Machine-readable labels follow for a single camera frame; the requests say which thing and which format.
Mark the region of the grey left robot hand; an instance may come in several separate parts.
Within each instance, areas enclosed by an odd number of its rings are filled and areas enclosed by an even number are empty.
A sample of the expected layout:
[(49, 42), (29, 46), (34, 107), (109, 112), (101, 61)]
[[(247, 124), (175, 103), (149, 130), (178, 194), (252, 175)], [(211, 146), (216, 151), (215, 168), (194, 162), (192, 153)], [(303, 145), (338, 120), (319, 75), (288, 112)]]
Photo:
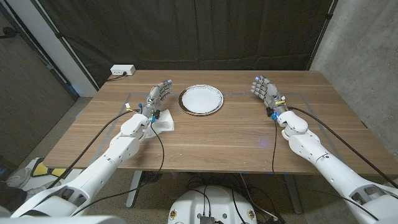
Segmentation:
[(146, 97), (142, 106), (141, 114), (150, 118), (160, 106), (161, 102), (166, 99), (172, 92), (172, 80), (165, 80), (155, 85)]

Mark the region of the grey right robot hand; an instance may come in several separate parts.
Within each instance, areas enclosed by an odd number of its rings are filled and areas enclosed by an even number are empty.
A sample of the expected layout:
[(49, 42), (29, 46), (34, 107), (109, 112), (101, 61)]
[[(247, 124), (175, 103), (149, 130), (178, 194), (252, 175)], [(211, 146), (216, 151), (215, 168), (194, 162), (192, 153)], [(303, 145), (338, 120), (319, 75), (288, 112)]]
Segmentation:
[(268, 117), (276, 119), (280, 114), (287, 111), (285, 97), (280, 94), (268, 78), (262, 75), (256, 77), (252, 83), (251, 92), (264, 102)]

